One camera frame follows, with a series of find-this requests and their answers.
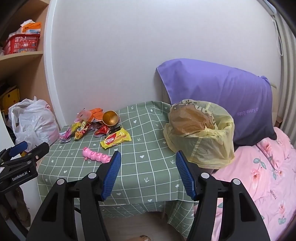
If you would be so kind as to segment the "pink floral bedding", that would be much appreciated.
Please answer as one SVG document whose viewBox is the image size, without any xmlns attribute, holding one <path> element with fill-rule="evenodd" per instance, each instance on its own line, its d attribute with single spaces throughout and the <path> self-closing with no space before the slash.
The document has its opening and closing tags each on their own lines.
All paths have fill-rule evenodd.
<svg viewBox="0 0 296 241">
<path fill-rule="evenodd" d="M 276 140 L 264 138 L 239 147 L 234 161 L 213 174 L 217 180 L 239 179 L 253 199 L 271 240 L 278 240 L 295 216 L 295 148 L 274 128 Z"/>
</svg>

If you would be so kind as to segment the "pink panda plastic wrapper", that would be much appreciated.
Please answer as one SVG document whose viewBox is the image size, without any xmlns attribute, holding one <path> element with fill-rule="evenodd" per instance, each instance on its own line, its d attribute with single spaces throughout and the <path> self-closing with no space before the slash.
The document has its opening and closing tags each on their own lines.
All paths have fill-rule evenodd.
<svg viewBox="0 0 296 241">
<path fill-rule="evenodd" d="M 75 123 L 80 121 L 92 121 L 92 113 L 90 110 L 83 109 L 79 113 L 77 113 L 76 118 L 74 120 Z"/>
</svg>

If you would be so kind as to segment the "red gold paper cup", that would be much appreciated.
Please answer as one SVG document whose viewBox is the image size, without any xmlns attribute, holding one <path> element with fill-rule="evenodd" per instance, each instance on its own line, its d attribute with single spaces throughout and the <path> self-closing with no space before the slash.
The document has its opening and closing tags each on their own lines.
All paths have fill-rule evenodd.
<svg viewBox="0 0 296 241">
<path fill-rule="evenodd" d="M 115 111 L 109 110 L 103 114 L 102 122 L 106 126 L 115 126 L 119 122 L 119 116 Z"/>
</svg>

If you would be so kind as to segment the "orange white packages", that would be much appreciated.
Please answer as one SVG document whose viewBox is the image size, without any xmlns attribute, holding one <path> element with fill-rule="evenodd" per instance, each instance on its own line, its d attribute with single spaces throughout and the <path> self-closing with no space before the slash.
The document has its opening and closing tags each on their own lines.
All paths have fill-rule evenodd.
<svg viewBox="0 0 296 241">
<path fill-rule="evenodd" d="M 35 22 L 33 20 L 24 21 L 19 29 L 16 31 L 17 34 L 39 34 L 41 32 L 42 23 Z"/>
</svg>

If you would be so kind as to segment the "white plastic bag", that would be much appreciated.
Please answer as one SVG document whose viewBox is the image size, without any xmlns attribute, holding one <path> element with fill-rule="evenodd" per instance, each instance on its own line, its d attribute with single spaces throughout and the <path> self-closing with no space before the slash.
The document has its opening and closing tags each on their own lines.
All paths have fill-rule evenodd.
<svg viewBox="0 0 296 241">
<path fill-rule="evenodd" d="M 50 105 L 36 97 L 24 99 L 9 108 L 9 120 L 16 144 L 25 141 L 28 153 L 43 142 L 53 144 L 59 137 L 59 126 Z"/>
</svg>

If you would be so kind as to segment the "pink cartoon wrapper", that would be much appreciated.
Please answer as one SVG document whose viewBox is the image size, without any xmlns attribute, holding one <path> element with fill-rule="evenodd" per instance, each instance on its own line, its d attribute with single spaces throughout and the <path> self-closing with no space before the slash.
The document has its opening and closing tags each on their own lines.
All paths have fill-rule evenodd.
<svg viewBox="0 0 296 241">
<path fill-rule="evenodd" d="M 65 132 L 59 133 L 60 143 L 67 143 L 71 140 L 71 130 L 66 130 Z"/>
</svg>

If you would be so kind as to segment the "wooden shelf unit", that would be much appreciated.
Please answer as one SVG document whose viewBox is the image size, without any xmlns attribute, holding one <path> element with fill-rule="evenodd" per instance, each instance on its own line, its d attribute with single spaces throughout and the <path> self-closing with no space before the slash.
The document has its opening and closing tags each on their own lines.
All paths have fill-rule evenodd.
<svg viewBox="0 0 296 241">
<path fill-rule="evenodd" d="M 1 95 L 16 85 L 20 90 L 20 101 L 36 97 L 52 107 L 44 51 L 49 5 L 50 1 L 1 1 Z M 42 23 L 37 50 L 5 55 L 4 46 L 9 34 L 16 32 L 27 20 Z M 1 110 L 1 114 L 8 119 L 8 110 Z"/>
</svg>

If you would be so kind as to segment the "red snack wrapper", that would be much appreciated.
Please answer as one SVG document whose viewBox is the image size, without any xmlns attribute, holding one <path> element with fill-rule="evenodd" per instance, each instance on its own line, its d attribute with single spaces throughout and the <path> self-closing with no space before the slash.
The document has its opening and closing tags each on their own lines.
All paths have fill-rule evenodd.
<svg viewBox="0 0 296 241">
<path fill-rule="evenodd" d="M 95 137 L 100 137 L 103 135 L 107 135 L 110 132 L 111 127 L 106 125 L 99 126 L 94 132 Z"/>
</svg>

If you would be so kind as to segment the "yellow snack wrapper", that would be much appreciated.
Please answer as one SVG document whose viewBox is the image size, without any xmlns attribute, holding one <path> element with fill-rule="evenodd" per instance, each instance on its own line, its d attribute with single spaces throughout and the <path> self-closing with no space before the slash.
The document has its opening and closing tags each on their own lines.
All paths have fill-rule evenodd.
<svg viewBox="0 0 296 241">
<path fill-rule="evenodd" d="M 108 149 L 123 142 L 130 142 L 131 140 L 130 134 L 124 128 L 121 128 L 120 130 L 108 135 L 100 142 L 100 145 L 103 149 Z"/>
</svg>

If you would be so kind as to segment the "purple pillow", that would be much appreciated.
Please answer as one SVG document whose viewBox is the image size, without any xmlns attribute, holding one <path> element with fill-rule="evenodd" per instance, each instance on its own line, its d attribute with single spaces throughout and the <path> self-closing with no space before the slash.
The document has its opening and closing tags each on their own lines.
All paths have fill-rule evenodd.
<svg viewBox="0 0 296 241">
<path fill-rule="evenodd" d="M 273 93 L 269 80 L 250 72 L 195 59 L 173 59 L 157 67 L 172 104 L 185 99 L 224 108 L 234 120 L 235 146 L 253 146 L 270 138 Z"/>
</svg>

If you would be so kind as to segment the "orange snack bag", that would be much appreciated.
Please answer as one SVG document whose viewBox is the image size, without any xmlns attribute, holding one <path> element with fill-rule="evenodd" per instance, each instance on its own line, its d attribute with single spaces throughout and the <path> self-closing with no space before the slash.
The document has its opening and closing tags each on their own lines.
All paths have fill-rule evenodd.
<svg viewBox="0 0 296 241">
<path fill-rule="evenodd" d="M 102 121 L 104 112 L 103 109 L 101 108 L 94 108 L 92 110 L 90 110 L 91 112 L 91 121 L 95 122 L 95 121 Z"/>
</svg>

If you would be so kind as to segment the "red plastic basket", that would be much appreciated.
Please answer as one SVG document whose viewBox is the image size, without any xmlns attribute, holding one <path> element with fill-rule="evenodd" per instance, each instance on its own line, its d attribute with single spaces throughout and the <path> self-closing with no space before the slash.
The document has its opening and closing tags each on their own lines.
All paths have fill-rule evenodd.
<svg viewBox="0 0 296 241">
<path fill-rule="evenodd" d="M 40 34 L 15 34 L 7 39 L 4 54 L 34 52 L 37 50 Z"/>
</svg>

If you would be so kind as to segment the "yellow red candy wrapper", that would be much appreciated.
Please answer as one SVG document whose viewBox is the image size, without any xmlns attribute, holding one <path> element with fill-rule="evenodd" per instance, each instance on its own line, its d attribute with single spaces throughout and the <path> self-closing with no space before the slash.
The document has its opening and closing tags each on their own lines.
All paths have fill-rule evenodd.
<svg viewBox="0 0 296 241">
<path fill-rule="evenodd" d="M 82 121 L 81 125 L 79 126 L 79 128 L 75 132 L 74 140 L 75 141 L 80 140 L 87 133 L 90 125 L 91 125 L 91 122 Z"/>
</svg>

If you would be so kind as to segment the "yellow lined trash bin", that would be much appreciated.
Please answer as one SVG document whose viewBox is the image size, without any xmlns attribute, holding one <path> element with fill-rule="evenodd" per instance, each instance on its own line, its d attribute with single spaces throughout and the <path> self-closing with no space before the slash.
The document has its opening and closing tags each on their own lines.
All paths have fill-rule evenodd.
<svg viewBox="0 0 296 241">
<path fill-rule="evenodd" d="M 171 105 L 163 134 L 168 147 L 182 151 L 204 169 L 221 169 L 234 160 L 234 120 L 223 107 L 184 99 Z"/>
</svg>

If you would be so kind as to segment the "green checkered tablecloth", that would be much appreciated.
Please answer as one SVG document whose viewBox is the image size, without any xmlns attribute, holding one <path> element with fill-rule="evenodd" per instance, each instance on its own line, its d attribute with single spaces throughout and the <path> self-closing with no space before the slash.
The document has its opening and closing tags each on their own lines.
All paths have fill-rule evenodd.
<svg viewBox="0 0 296 241">
<path fill-rule="evenodd" d="M 121 168 L 112 194 L 100 203 L 105 217 L 129 217 L 145 212 L 163 212 L 168 223 L 187 237 L 194 220 L 194 202 L 186 194 L 172 152 L 163 136 L 170 105 L 147 101 L 118 111 L 122 126 L 131 141 L 104 149 L 92 133 L 81 140 L 62 144 L 56 141 L 38 168 L 39 196 L 44 200 L 54 183 L 69 182 L 95 172 L 99 163 L 85 160 L 84 147 L 108 156 L 121 153 Z"/>
</svg>

